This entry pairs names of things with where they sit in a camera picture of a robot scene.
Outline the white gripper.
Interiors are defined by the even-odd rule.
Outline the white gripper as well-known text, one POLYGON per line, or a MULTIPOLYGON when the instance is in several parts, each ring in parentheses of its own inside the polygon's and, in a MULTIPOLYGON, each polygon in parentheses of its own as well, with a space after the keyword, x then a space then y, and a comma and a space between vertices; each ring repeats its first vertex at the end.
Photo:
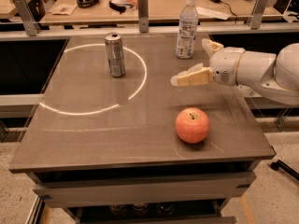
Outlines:
POLYGON ((206 85, 214 80, 222 85, 236 84, 236 68, 242 55, 243 48, 225 48, 223 44, 210 39, 202 39, 202 47, 210 58, 209 66, 198 63, 186 71, 171 77, 170 82, 176 87, 206 85))

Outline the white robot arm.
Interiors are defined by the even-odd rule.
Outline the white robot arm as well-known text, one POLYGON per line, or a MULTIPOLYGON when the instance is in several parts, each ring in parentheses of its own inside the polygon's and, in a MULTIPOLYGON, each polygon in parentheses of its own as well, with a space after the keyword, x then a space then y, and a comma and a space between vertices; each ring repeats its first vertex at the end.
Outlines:
POLYGON ((204 51, 209 66, 201 63, 170 79, 173 86, 198 86, 215 81, 221 85, 242 85, 262 97, 284 104, 299 105, 299 44, 293 43, 274 53, 225 47, 204 38, 204 51))

